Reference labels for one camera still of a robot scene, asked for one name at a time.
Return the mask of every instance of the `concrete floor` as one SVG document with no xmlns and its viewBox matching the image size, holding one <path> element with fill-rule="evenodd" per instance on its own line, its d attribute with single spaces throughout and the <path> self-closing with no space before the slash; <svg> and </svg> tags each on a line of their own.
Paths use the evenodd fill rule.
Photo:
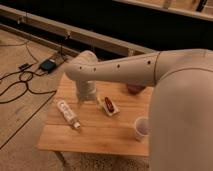
<svg viewBox="0 0 213 171">
<path fill-rule="evenodd" d="M 0 44 L 20 44 L 25 40 L 0 30 Z M 42 61 L 50 57 L 55 51 L 40 44 L 29 42 L 28 47 L 32 54 Z M 5 73 L 17 71 L 23 63 L 33 63 L 25 46 L 1 47 L 0 77 Z M 45 77 L 35 77 L 30 81 L 30 88 L 36 92 L 57 89 L 66 63 L 52 74 Z M 0 84 L 2 92 L 12 82 L 17 81 L 18 75 L 11 76 Z M 24 90 L 22 85 L 12 87 L 0 97 L 0 101 L 13 98 Z M 0 105 L 0 146 L 2 146 L 16 132 L 20 126 L 44 103 L 50 95 L 32 95 L 26 93 L 20 99 L 9 104 Z M 63 153 L 69 166 L 62 167 L 53 152 L 39 151 L 36 148 L 43 123 L 46 118 L 48 102 L 32 119 L 27 122 L 18 133 L 0 150 L 1 171 L 146 171 L 145 159 L 133 156 Z"/>
</svg>

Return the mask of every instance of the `small object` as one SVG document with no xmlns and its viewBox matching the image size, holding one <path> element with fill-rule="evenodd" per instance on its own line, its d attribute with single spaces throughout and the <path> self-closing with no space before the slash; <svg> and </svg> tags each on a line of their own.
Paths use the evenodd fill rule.
<svg viewBox="0 0 213 171">
<path fill-rule="evenodd" d="M 114 112 L 115 109 L 113 107 L 113 104 L 112 104 L 111 100 L 108 97 L 105 97 L 104 100 L 105 100 L 105 104 L 106 104 L 106 107 L 107 107 L 108 111 L 110 113 Z"/>
<path fill-rule="evenodd" d="M 146 87 L 141 85 L 133 85 L 133 84 L 126 84 L 127 90 L 129 93 L 136 95 L 143 91 Z"/>
<path fill-rule="evenodd" d="M 138 117 L 134 123 L 135 139 L 142 141 L 143 138 L 149 136 L 149 123 L 148 119 L 144 117 Z"/>
<path fill-rule="evenodd" d="M 56 67 L 57 65 L 53 59 L 46 59 L 39 65 L 39 69 L 48 73 L 51 73 Z"/>
<path fill-rule="evenodd" d="M 58 108 L 63 113 L 63 116 L 69 125 L 73 126 L 75 129 L 80 128 L 81 125 L 78 121 L 78 117 L 76 113 L 70 109 L 66 101 L 60 100 L 58 102 Z"/>
<path fill-rule="evenodd" d="M 118 107 L 108 97 L 105 97 L 103 102 L 101 102 L 100 100 L 98 100 L 98 102 L 108 116 L 113 116 L 119 112 Z"/>
<path fill-rule="evenodd" d="M 20 69 L 20 71 L 24 71 L 24 70 L 30 68 L 31 66 L 32 66 L 32 65 L 30 65 L 30 64 L 28 64 L 28 63 L 25 63 L 25 64 L 19 66 L 18 68 Z"/>
</svg>

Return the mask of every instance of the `dark surface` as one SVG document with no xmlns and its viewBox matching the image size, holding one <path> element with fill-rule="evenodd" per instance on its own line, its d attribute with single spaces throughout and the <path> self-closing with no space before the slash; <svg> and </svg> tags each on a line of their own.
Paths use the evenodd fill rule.
<svg viewBox="0 0 213 171">
<path fill-rule="evenodd" d="M 111 0 L 1 0 L 1 4 L 156 50 L 213 50 L 213 22 Z"/>
</svg>

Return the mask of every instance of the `table leg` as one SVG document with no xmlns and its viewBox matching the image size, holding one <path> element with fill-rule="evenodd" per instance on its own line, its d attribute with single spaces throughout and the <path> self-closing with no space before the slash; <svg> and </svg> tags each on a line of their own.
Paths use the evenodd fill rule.
<svg viewBox="0 0 213 171">
<path fill-rule="evenodd" d="M 61 154 L 61 152 L 59 151 L 54 151 L 55 155 L 57 156 L 57 158 L 61 161 L 62 165 L 65 166 L 67 165 L 67 161 L 64 158 L 64 156 Z"/>
</svg>

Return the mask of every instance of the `tube cap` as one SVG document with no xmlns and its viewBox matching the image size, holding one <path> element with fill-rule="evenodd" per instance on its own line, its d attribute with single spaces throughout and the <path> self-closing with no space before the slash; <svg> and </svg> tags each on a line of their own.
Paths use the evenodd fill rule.
<svg viewBox="0 0 213 171">
<path fill-rule="evenodd" d="M 73 126 L 74 126 L 75 129 L 79 129 L 79 128 L 81 127 L 81 125 L 80 125 L 79 122 L 75 122 L 75 123 L 73 124 Z"/>
</svg>

